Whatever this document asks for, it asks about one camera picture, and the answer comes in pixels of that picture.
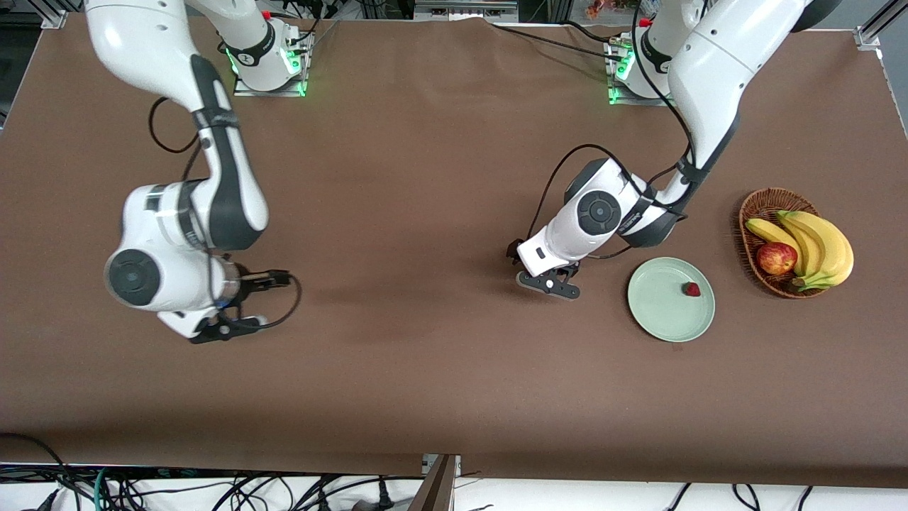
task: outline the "teal cable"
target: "teal cable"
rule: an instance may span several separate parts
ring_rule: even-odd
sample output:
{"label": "teal cable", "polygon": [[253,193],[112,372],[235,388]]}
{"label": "teal cable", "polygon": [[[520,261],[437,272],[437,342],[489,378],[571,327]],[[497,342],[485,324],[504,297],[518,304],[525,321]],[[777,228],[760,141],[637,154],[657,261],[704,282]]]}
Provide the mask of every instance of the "teal cable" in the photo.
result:
{"label": "teal cable", "polygon": [[104,482],[104,472],[107,472],[107,467],[101,469],[101,472],[98,472],[98,477],[94,479],[94,511],[101,511],[101,484]]}

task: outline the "brown table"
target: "brown table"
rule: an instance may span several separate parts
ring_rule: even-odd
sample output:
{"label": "brown table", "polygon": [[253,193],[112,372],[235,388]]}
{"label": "brown table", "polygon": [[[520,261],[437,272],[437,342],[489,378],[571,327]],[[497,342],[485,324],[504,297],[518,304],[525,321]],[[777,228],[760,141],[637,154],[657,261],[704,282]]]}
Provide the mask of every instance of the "brown table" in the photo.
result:
{"label": "brown table", "polygon": [[[227,75],[213,29],[192,28]],[[153,145],[153,96],[102,68],[81,16],[44,32],[0,136],[4,430],[98,464],[412,474],[421,453],[453,452],[483,476],[908,486],[908,144],[850,34],[789,37],[690,220],[585,263],[575,303],[517,287],[504,249],[574,145],[604,143],[644,177],[675,161],[665,108],[609,105],[595,57],[479,20],[342,23],[315,58],[308,97],[234,101],[271,207],[235,257],[295,272],[301,308],[193,346],[102,280],[127,194],[178,179],[186,155]],[[175,106],[157,121],[171,145],[192,134]],[[791,301],[748,280],[730,215],[766,186],[849,235],[847,284]],[[557,209],[555,193],[542,218]],[[656,256],[712,282],[716,320],[695,342],[657,341],[627,310],[631,272]]]}

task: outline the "round black joint cover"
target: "round black joint cover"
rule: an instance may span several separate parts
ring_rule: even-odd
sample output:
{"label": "round black joint cover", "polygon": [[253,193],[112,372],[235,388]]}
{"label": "round black joint cover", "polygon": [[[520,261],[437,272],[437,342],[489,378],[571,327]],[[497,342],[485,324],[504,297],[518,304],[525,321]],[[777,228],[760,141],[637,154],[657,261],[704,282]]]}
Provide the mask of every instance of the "round black joint cover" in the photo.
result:
{"label": "round black joint cover", "polygon": [[107,283],[127,304],[147,306],[161,285],[161,272],[150,255],[131,248],[113,257]]}
{"label": "round black joint cover", "polygon": [[618,227],[621,207],[609,192],[589,192],[577,203],[577,219],[588,235],[604,235]]}

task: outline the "banana bunch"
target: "banana bunch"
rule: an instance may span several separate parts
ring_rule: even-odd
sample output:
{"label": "banana bunch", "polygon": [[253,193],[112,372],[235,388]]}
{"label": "banana bunch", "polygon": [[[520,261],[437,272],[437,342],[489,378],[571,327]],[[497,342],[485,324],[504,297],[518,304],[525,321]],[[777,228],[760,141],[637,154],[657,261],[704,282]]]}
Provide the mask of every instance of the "banana bunch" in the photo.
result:
{"label": "banana bunch", "polygon": [[838,227],[805,211],[779,211],[775,216],[787,232],[762,218],[748,220],[747,229],[767,242],[794,248],[797,278],[792,283],[798,291],[827,289],[848,278],[854,268],[854,253]]}

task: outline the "small red object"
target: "small red object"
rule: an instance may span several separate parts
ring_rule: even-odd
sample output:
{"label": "small red object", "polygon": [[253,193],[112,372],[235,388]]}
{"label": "small red object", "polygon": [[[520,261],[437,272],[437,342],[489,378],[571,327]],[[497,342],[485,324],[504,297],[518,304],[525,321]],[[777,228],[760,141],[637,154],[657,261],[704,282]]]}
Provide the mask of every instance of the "small red object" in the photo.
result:
{"label": "small red object", "polygon": [[696,282],[688,282],[683,287],[684,294],[687,296],[700,296],[700,286]]}

